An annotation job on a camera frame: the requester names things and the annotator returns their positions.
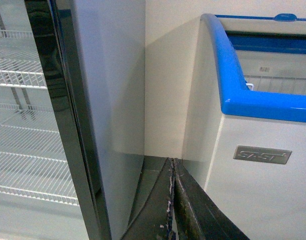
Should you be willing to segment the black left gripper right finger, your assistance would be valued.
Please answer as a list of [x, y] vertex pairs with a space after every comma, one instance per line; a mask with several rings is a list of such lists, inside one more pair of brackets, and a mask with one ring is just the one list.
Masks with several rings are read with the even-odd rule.
[[180, 240], [247, 240], [175, 158], [174, 211]]

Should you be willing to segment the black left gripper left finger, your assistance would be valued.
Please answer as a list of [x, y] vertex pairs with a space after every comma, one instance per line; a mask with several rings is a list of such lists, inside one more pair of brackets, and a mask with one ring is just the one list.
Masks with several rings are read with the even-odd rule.
[[123, 240], [175, 240], [174, 161], [166, 158], [146, 202], [121, 237]]

